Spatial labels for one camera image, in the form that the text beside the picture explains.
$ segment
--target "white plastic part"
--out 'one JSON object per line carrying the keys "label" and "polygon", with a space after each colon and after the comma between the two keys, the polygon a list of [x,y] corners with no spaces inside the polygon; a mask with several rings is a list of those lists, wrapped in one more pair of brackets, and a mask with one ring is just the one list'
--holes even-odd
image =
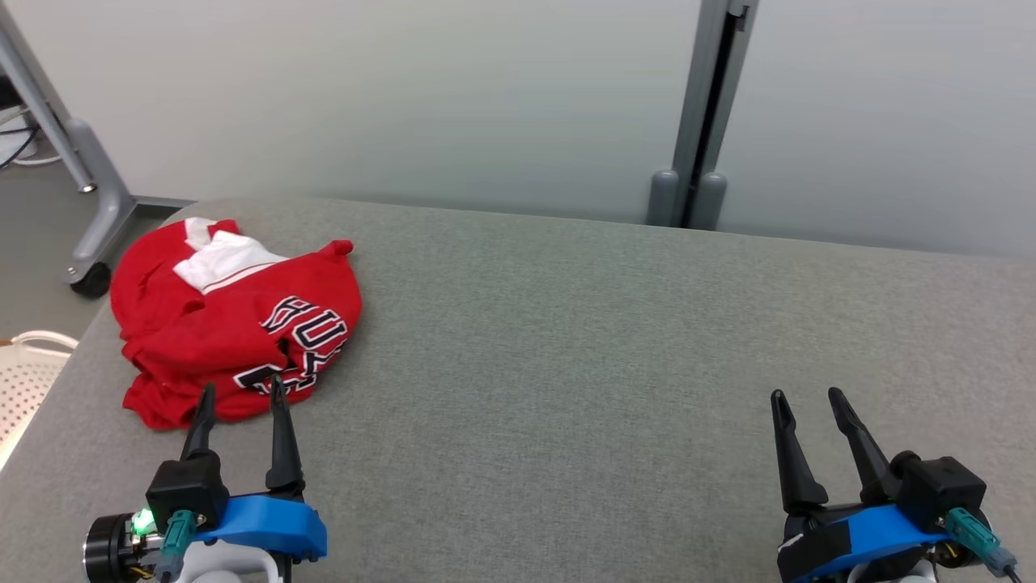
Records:
{"label": "white plastic part", "polygon": [[[870,563],[858,564],[853,567],[853,571],[848,574],[848,579],[846,583],[856,583],[856,580],[860,578],[863,571],[867,569]],[[932,566],[930,562],[925,559],[921,559],[914,569],[911,570],[910,575],[900,579],[894,579],[888,583],[938,583],[939,579],[936,578],[936,567]]]}
{"label": "white plastic part", "polygon": [[[67,351],[44,349],[30,343],[51,343]],[[5,345],[0,346],[0,468],[3,468],[79,343],[57,332],[33,330],[0,345]]]}
{"label": "white plastic part", "polygon": [[27,113],[29,108],[23,106],[0,109],[0,126],[5,125],[11,119],[18,119]]}
{"label": "white plastic part", "polygon": [[175,583],[239,583],[238,575],[265,573],[267,583],[283,583],[277,561],[269,553],[254,547],[192,543],[183,556],[183,572]]}

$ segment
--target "white basket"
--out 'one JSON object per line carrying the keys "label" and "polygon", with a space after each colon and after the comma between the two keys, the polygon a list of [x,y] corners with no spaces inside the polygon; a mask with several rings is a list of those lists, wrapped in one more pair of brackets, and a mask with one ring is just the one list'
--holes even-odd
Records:
{"label": "white basket", "polygon": [[[40,349],[29,342],[53,343],[69,352]],[[20,334],[9,344],[0,342],[0,468],[78,345],[75,339],[45,330]]]}

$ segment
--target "gray metal pole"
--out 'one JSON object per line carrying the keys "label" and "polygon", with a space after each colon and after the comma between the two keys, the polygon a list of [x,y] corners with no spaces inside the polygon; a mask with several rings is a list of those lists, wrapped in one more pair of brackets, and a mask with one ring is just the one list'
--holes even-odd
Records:
{"label": "gray metal pole", "polygon": [[3,67],[7,77],[10,78],[11,84],[15,85],[15,89],[18,90],[19,95],[25,100],[25,105],[29,106],[29,110],[36,118],[36,122],[39,123],[44,133],[47,134],[47,138],[51,140],[54,149],[61,154],[61,161],[68,168],[68,172],[71,174],[73,179],[76,180],[79,191],[93,192],[97,187],[93,183],[93,178],[90,177],[90,173],[83,167],[83,163],[80,162],[79,156],[76,154],[76,149],[71,146],[71,142],[68,141],[68,136],[61,129],[57,118],[54,117],[51,108],[47,105],[47,99],[44,97],[42,91],[36,86],[35,81],[33,81],[32,76],[29,74],[28,67],[25,66],[22,58],[19,57],[18,52],[15,50],[15,45],[10,41],[10,37],[2,28],[0,28],[0,67]]}

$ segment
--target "gray table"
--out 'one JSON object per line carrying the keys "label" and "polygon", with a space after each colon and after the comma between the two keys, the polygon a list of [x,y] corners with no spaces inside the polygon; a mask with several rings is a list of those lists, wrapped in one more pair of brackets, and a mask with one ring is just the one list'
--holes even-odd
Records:
{"label": "gray table", "polygon": [[[330,536],[299,583],[777,581],[768,398],[848,502],[831,385],[890,457],[984,477],[1036,581],[1033,263],[326,200],[188,214],[285,255],[356,243],[363,320],[292,411]],[[119,349],[105,309],[0,472],[0,581],[80,581],[92,519],[179,453],[120,408]],[[269,428],[213,433],[231,492],[261,490]]]}

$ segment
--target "black cable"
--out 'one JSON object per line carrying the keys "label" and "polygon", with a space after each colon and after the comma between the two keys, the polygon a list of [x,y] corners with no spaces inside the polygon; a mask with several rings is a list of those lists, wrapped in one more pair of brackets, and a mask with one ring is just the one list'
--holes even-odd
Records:
{"label": "black cable", "polygon": [[1011,583],[1021,583],[1021,578],[1018,577],[1013,566],[1005,566],[1004,573],[1011,579]]}
{"label": "black cable", "polygon": [[18,156],[19,156],[19,155],[20,155],[20,154],[22,153],[22,151],[24,151],[24,150],[25,150],[25,148],[29,147],[29,144],[31,144],[31,143],[32,143],[32,140],[33,140],[33,139],[34,139],[34,138],[36,137],[36,134],[37,134],[38,132],[39,132],[39,127],[34,127],[34,128],[32,129],[32,133],[31,133],[31,134],[29,134],[29,139],[25,140],[25,143],[24,143],[24,144],[22,144],[22,147],[18,148],[18,149],[17,149],[16,151],[15,151],[15,153],[12,153],[12,154],[10,155],[10,157],[8,157],[7,159],[5,159],[5,161],[4,161],[4,163],[3,163],[3,164],[0,164],[0,170],[3,170],[4,168],[6,168],[8,164],[10,164],[11,162],[13,162],[13,161],[15,161],[15,158],[16,158],[16,157],[18,157]]}
{"label": "black cable", "polygon": [[4,129],[0,132],[0,136],[10,136],[11,134],[22,134],[25,132],[31,132],[36,127],[19,127],[18,129]]}
{"label": "black cable", "polygon": [[928,555],[928,562],[931,563],[931,574],[936,576],[936,583],[943,583],[939,578],[939,563],[936,562],[936,555]]}

